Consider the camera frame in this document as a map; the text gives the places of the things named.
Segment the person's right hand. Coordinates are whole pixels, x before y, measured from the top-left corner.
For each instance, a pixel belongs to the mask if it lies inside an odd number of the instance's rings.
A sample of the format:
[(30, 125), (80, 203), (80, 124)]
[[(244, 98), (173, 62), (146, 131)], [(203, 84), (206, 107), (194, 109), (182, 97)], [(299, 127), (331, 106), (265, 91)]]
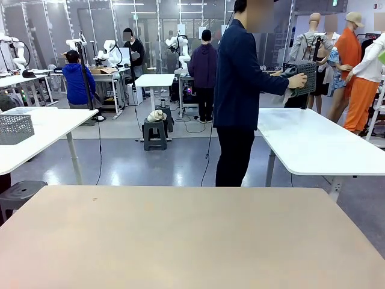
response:
[(289, 80), (289, 84), (288, 84), (289, 89), (302, 88), (305, 86), (307, 82), (307, 75), (305, 75), (304, 73), (299, 73), (288, 78), (288, 80)]

